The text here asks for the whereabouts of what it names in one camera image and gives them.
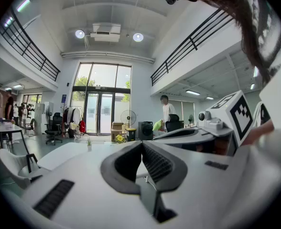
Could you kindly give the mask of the white shell chair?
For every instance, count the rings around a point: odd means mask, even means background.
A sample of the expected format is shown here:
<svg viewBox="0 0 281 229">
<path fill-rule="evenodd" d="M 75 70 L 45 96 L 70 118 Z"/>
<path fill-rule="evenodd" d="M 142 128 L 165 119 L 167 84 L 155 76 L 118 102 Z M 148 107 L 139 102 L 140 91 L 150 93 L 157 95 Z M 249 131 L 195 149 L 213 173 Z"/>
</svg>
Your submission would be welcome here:
<svg viewBox="0 0 281 229">
<path fill-rule="evenodd" d="M 17 156 L 2 148 L 0 161 L 13 181 L 22 189 L 26 189 L 37 179 L 49 173 L 49 170 L 39 167 L 34 154 Z"/>
</svg>

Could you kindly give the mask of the grey desk with black legs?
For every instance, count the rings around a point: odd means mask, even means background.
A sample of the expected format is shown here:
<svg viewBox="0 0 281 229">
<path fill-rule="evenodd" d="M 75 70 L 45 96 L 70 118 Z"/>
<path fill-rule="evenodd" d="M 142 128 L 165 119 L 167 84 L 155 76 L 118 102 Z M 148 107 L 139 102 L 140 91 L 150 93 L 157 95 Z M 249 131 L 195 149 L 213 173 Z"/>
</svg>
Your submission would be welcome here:
<svg viewBox="0 0 281 229">
<path fill-rule="evenodd" d="M 11 122 L 0 122 L 0 148 L 3 148 L 3 143 L 4 143 L 4 135 L 8 134 L 14 134 L 14 133 L 20 133 L 21 138 L 25 147 L 25 150 L 27 154 L 30 154 L 24 136 L 23 136 L 23 130 L 21 127 L 16 126 L 15 124 L 12 124 Z"/>
</svg>

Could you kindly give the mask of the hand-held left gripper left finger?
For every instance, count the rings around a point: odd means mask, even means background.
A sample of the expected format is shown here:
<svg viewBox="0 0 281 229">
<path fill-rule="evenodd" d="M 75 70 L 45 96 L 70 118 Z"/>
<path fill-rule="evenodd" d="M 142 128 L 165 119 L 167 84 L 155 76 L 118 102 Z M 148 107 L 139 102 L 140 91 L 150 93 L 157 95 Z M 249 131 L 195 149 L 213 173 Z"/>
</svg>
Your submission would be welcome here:
<svg viewBox="0 0 281 229">
<path fill-rule="evenodd" d="M 100 173 L 102 161 L 122 146 L 94 147 L 35 181 L 22 197 L 3 190 L 14 212 L 35 229 L 158 229 L 140 196 L 111 188 Z M 73 185 L 50 218 L 34 207 L 63 181 Z"/>
</svg>

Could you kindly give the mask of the black box appliance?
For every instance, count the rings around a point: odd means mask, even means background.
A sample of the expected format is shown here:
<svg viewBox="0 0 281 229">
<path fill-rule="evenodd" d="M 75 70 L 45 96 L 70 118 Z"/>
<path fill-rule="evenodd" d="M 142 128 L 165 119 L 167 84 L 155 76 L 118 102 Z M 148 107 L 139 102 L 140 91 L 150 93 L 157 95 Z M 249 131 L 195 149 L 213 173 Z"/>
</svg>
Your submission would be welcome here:
<svg viewBox="0 0 281 229">
<path fill-rule="evenodd" d="M 139 140 L 153 139 L 153 122 L 138 122 L 138 138 Z"/>
</svg>

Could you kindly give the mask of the black office chair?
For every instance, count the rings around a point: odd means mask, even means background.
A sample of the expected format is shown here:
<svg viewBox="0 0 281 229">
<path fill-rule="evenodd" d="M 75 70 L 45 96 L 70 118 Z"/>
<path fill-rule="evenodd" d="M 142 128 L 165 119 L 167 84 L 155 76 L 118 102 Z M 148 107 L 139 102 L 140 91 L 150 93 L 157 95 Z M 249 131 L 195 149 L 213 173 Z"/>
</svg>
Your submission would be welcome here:
<svg viewBox="0 0 281 229">
<path fill-rule="evenodd" d="M 176 114 L 169 114 L 169 119 L 165 123 L 168 132 L 183 128 L 183 121 L 180 121 L 179 116 Z"/>
<path fill-rule="evenodd" d="M 62 116 L 60 113 L 55 113 L 52 117 L 52 121 L 50 121 L 49 124 L 46 124 L 46 130 L 45 134 L 47 135 L 46 144 L 52 143 L 53 145 L 56 145 L 57 141 L 60 141 L 62 143 L 62 139 L 59 139 L 59 137 L 62 134 Z"/>
</svg>

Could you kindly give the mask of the black balcony railing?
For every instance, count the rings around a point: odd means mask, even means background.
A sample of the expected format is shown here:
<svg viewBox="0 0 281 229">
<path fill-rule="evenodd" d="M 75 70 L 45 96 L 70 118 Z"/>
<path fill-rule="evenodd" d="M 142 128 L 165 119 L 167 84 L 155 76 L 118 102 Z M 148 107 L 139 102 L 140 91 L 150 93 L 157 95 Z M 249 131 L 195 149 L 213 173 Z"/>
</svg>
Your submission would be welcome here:
<svg viewBox="0 0 281 229">
<path fill-rule="evenodd" d="M 12 17 L 14 21 L 6 28 L 4 27 L 4 22 L 9 17 Z M 6 11 L 5 17 L 0 22 L 0 34 L 19 55 L 37 70 L 51 80 L 57 80 L 60 70 L 49 60 L 26 33 L 12 8 Z"/>
<path fill-rule="evenodd" d="M 217 9 L 206 18 L 192 33 L 187 36 L 179 46 L 162 62 L 151 75 L 151 85 L 154 86 L 164 75 L 168 74 L 182 59 L 191 52 L 197 51 L 200 46 L 208 41 L 216 33 L 220 32 L 234 18 L 226 12 Z"/>
</svg>

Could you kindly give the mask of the person's white printed shirt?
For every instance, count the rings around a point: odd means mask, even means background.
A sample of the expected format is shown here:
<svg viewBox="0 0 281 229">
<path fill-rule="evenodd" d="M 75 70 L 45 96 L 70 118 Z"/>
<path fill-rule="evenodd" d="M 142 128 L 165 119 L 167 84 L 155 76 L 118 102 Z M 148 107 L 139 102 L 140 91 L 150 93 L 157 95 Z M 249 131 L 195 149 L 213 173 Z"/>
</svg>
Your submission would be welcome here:
<svg viewBox="0 0 281 229">
<path fill-rule="evenodd" d="M 281 129 L 281 20 L 266 0 L 244 0 L 251 10 L 251 21 L 262 66 L 269 82 L 260 92 L 275 129 Z"/>
</svg>

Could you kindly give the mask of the green bag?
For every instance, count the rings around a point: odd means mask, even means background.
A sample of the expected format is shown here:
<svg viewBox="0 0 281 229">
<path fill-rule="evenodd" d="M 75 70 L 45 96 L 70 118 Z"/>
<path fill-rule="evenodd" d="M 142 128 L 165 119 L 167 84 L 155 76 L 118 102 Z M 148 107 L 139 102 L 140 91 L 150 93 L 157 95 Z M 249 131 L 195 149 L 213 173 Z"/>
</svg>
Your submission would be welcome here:
<svg viewBox="0 0 281 229">
<path fill-rule="evenodd" d="M 163 120 L 159 120 L 157 121 L 154 125 L 153 125 L 153 131 L 160 131 L 163 130 L 163 126 L 164 126 L 164 122 Z"/>
</svg>

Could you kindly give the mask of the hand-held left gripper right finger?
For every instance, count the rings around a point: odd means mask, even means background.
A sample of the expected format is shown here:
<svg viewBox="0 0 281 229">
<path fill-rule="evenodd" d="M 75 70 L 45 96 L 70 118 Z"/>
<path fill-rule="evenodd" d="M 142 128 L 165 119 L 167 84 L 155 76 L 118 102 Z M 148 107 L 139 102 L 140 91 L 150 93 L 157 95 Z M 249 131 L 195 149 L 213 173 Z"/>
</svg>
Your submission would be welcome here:
<svg viewBox="0 0 281 229">
<path fill-rule="evenodd" d="M 142 216 L 142 229 L 246 228 L 281 191 L 280 139 L 260 139 L 233 157 L 162 148 L 183 160 L 188 173 L 175 191 L 161 195 L 176 216 L 163 223 Z"/>
</svg>

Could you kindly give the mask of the clothes rack with garments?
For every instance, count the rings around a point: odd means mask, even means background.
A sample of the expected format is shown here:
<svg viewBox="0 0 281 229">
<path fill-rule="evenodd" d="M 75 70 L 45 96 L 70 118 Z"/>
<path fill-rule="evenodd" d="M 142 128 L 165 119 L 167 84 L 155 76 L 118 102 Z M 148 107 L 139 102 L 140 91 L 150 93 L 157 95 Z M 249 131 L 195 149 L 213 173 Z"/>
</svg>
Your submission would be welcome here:
<svg viewBox="0 0 281 229">
<path fill-rule="evenodd" d="M 83 108 L 81 106 L 67 106 L 63 108 L 61 127 L 63 137 L 81 138 L 83 134 L 79 131 L 79 123 L 83 119 L 82 114 Z"/>
</svg>

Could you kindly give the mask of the cardboard box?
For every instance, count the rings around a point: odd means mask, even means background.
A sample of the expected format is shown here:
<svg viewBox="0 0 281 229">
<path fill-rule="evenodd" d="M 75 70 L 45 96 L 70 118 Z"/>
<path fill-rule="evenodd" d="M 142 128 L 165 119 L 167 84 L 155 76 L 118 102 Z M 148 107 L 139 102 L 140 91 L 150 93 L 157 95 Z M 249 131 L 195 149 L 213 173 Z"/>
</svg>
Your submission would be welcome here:
<svg viewBox="0 0 281 229">
<path fill-rule="evenodd" d="M 111 140 L 112 140 L 112 142 L 115 142 L 115 139 L 116 139 L 117 135 L 122 135 L 122 127 L 123 127 L 122 122 L 112 122 L 112 126 L 111 126 Z"/>
</svg>

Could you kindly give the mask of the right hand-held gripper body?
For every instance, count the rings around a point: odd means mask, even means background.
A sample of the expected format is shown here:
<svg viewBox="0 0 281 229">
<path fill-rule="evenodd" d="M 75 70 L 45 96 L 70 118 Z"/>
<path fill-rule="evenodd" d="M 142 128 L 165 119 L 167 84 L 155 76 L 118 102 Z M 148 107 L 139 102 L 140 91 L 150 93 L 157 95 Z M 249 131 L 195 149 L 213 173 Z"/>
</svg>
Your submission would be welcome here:
<svg viewBox="0 0 281 229">
<path fill-rule="evenodd" d="M 199 113 L 198 127 L 216 138 L 227 137 L 227 156 L 233 156 L 249 134 L 253 118 L 243 91 L 231 93 Z"/>
</svg>

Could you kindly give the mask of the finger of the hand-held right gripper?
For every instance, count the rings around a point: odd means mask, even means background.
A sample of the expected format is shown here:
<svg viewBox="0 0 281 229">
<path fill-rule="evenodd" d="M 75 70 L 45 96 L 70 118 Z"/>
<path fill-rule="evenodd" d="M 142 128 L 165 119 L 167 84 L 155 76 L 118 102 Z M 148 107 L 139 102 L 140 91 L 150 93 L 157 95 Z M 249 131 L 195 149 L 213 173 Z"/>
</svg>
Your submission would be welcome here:
<svg viewBox="0 0 281 229">
<path fill-rule="evenodd" d="M 153 138 L 153 141 L 182 149 L 196 149 L 196 146 L 212 149 L 217 138 L 231 136 L 232 133 L 230 128 L 214 130 L 193 126 L 167 132 Z"/>
</svg>

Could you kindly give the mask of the person's right forearm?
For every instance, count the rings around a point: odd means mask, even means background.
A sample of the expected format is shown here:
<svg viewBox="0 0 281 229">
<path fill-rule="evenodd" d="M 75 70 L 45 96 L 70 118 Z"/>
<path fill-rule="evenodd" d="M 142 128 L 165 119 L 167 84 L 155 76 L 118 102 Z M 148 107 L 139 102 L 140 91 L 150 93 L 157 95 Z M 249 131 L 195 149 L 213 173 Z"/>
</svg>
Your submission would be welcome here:
<svg viewBox="0 0 281 229">
<path fill-rule="evenodd" d="M 259 127 L 256 127 L 252 129 L 248 136 L 245 138 L 245 140 L 242 143 L 242 146 L 245 145 L 252 145 L 256 140 L 258 140 L 262 135 L 269 134 L 274 130 L 274 125 L 272 120 L 265 122 L 264 124 L 260 125 Z"/>
</svg>

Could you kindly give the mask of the black bin with yellow lid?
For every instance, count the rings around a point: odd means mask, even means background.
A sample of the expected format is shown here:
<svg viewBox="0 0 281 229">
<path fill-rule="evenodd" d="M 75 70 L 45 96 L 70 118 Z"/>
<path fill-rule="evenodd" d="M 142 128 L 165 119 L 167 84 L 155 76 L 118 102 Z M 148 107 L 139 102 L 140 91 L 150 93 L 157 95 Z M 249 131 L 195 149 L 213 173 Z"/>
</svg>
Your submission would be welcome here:
<svg viewBox="0 0 281 229">
<path fill-rule="evenodd" d="M 136 128 L 126 128 L 127 140 L 129 142 L 136 140 L 136 130 Z"/>
</svg>

